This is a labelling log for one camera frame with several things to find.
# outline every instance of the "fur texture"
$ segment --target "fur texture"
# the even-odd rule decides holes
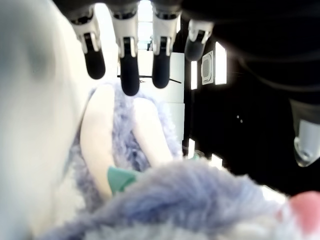
[[[207,162],[175,162],[148,170],[94,214],[83,214],[41,240],[82,239],[100,227],[167,223],[214,237],[240,221],[271,217],[278,210],[246,176],[233,176]]]
[[[172,156],[174,158],[182,156],[182,146],[177,141],[175,127],[169,118],[168,110],[161,101],[151,97],[149,94],[144,94],[142,91],[139,91],[139,93],[134,97],[126,96],[118,82],[108,81],[102,84],[112,84],[114,86],[115,114],[113,117],[112,149],[113,159],[117,167],[134,169],[140,172],[143,172],[150,167],[146,156],[141,150],[132,132],[135,124],[133,121],[133,98],[145,98],[155,104],[162,125],[162,130]],[[91,91],[89,99],[95,90],[96,88]],[[97,208],[102,206],[103,200],[96,189],[94,180],[82,157],[79,136],[80,134],[78,133],[73,146],[71,147],[70,159],[75,163],[75,178],[77,186],[83,194],[86,210],[94,212]]]
[[[209,240],[201,232],[192,232],[172,224],[141,225],[133,227],[101,227],[85,234],[83,240]]]
[[[214,240],[318,240],[319,233],[303,233],[288,204],[281,208],[281,219],[259,216],[240,221]]]

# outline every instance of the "blue fur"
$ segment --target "blue fur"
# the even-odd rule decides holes
[[[210,240],[202,232],[194,233],[170,224],[101,227],[86,232],[83,240]]]
[[[169,112],[164,106],[164,103],[157,100],[149,94],[144,94],[139,91],[134,97],[126,96],[119,82],[104,82],[111,84],[114,87],[114,116],[112,130],[112,149],[115,165],[119,168],[134,169],[143,172],[150,167],[149,162],[141,150],[132,129],[134,125],[133,117],[133,99],[145,98],[154,103],[158,111],[158,117],[162,125],[162,130],[174,157],[179,157],[182,151],[181,144],[177,141],[175,128],[169,118]],[[96,88],[89,94],[89,99],[94,94]],[[94,212],[99,208],[103,200],[101,199],[98,190],[94,184],[94,180],[89,173],[86,163],[82,157],[80,148],[80,134],[76,135],[74,144],[70,150],[70,159],[75,167],[75,179],[77,186],[83,194],[86,210]]]
[[[239,221],[273,215],[277,209],[246,176],[233,176],[205,162],[175,162],[146,171],[95,213],[80,215],[40,239],[80,240],[100,227],[165,223],[215,236]]]

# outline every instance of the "robotic hand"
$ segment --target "robotic hand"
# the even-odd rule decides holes
[[[119,47],[121,85],[128,96],[139,90],[138,15],[139,0],[53,0],[71,22],[82,43],[87,71],[93,79],[105,74],[100,30],[93,5],[105,3],[111,13]],[[317,1],[295,1],[288,6],[270,1],[243,3],[236,0],[206,1],[151,0],[153,6],[153,70],[157,88],[169,81],[170,55],[176,38],[178,17],[190,19],[185,56],[198,61],[213,33],[226,49],[241,56],[244,67],[265,84],[283,91],[290,99],[296,138],[296,160],[302,167],[320,157],[320,92],[314,72],[319,64],[317,36],[308,27],[318,29]],[[309,42],[307,47],[301,42]]]

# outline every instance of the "plush stuffed animal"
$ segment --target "plush stuffed animal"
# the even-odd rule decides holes
[[[107,83],[71,149],[85,208],[39,240],[318,240],[320,194],[266,200],[247,176],[183,159],[154,98]]]

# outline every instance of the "light fixture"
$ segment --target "light fixture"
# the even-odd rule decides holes
[[[211,161],[209,161],[209,166],[222,169],[222,158],[212,154]]]
[[[191,90],[197,89],[198,86],[198,62],[191,62]]]
[[[215,85],[227,83],[227,52],[220,43],[215,43]]]
[[[283,204],[287,199],[285,195],[278,193],[266,185],[262,186],[261,189],[263,196],[267,201],[276,201],[279,204]]]
[[[178,33],[181,29],[181,15],[178,17],[178,22],[176,23],[176,33]]]
[[[192,159],[195,155],[196,142],[189,138],[188,159]]]

